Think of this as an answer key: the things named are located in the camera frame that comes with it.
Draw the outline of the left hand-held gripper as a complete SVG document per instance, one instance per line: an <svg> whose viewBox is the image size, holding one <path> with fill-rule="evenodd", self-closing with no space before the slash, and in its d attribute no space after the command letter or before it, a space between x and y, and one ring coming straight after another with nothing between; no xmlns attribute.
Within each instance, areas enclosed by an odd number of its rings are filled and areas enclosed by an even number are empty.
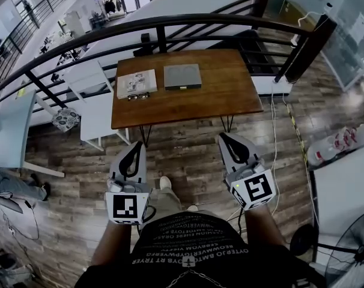
<svg viewBox="0 0 364 288"><path fill-rule="evenodd" d="M114 161L115 172L121 176L135 176L139 183L123 179L108 179L105 193L109 220L117 224L141 225L145 223L151 189L147 182L145 145L138 141L122 150Z"/></svg>

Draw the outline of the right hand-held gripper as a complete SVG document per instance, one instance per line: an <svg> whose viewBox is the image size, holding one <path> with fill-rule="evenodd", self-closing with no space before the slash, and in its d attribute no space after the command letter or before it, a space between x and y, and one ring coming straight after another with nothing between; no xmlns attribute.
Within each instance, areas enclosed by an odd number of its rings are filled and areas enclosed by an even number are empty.
<svg viewBox="0 0 364 288"><path fill-rule="evenodd" d="M273 175L260 162L253 164L259 160L253 142L238 134L220 133L218 143L228 174L225 183L241 209L247 211L271 201L276 196Z"/></svg>

